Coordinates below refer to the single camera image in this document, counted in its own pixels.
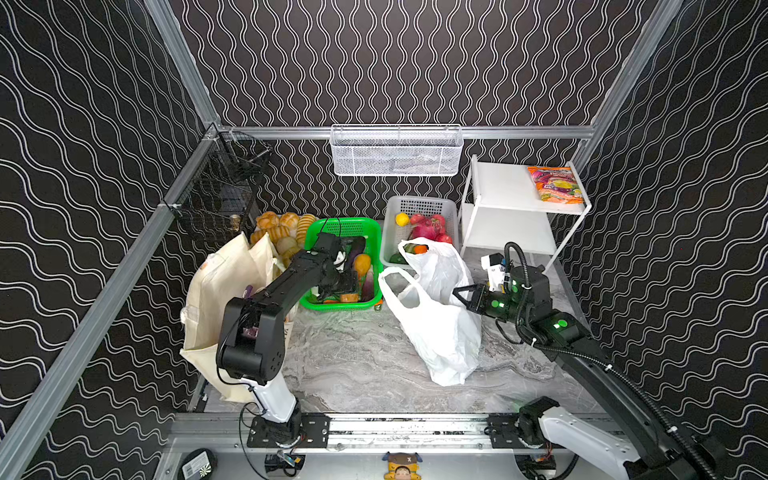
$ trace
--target lemon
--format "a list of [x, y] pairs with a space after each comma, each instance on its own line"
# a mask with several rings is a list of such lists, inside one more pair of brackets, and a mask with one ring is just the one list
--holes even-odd
[[395, 223], [401, 227], [404, 227], [405, 225], [411, 223], [411, 219], [407, 214], [397, 214], [397, 217], [395, 217]]

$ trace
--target gray plastic basket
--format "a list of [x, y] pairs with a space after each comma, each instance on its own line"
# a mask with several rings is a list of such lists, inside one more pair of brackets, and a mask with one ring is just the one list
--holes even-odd
[[408, 214], [411, 217], [414, 214], [422, 214], [430, 217], [434, 214], [441, 214], [445, 217], [445, 232], [453, 239], [453, 246], [457, 251], [461, 251], [461, 238], [458, 236], [458, 216], [456, 215], [456, 204], [450, 200], [431, 197], [391, 197], [386, 203], [386, 214], [384, 216], [384, 228], [382, 230], [382, 246], [379, 249], [379, 258], [384, 266], [400, 266], [410, 268], [408, 265], [400, 263], [390, 263], [389, 258], [397, 252], [397, 246], [400, 240], [408, 239], [412, 227], [410, 225], [400, 227], [395, 223], [395, 216], [399, 213]]
[[336, 175], [452, 177], [464, 138], [458, 125], [342, 125], [331, 127]]

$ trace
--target lower shelf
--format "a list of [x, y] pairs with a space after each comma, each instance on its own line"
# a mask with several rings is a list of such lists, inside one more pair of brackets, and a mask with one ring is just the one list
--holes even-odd
[[[462, 205], [462, 237], [465, 235], [474, 205]], [[549, 219], [544, 212], [480, 207], [466, 247], [501, 249], [515, 242], [528, 253], [554, 255], [558, 249]]]

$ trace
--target green plastic basket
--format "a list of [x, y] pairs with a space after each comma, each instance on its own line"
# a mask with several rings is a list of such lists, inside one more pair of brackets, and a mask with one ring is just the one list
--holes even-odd
[[301, 304], [310, 310], [330, 311], [330, 310], [364, 310], [376, 305], [382, 299], [382, 291], [379, 288], [379, 274], [382, 272], [382, 262], [379, 259], [379, 249], [382, 245], [382, 229], [376, 220], [363, 217], [353, 218], [329, 218], [318, 220], [310, 225], [306, 231], [306, 240], [304, 246], [306, 249], [312, 248], [317, 241], [317, 234], [323, 232], [333, 233], [341, 237], [355, 237], [362, 235], [366, 238], [366, 249], [363, 251], [371, 257], [373, 266], [373, 299], [368, 302], [358, 303], [311, 303], [309, 298], [312, 291], [307, 292], [301, 297]]

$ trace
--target cartoon figurine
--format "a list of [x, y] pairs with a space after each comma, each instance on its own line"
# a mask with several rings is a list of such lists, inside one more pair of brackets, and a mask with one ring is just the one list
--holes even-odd
[[418, 453], [387, 452], [382, 460], [389, 462], [389, 472], [384, 475], [384, 480], [422, 480], [422, 476], [416, 473], [418, 462], [422, 461]]

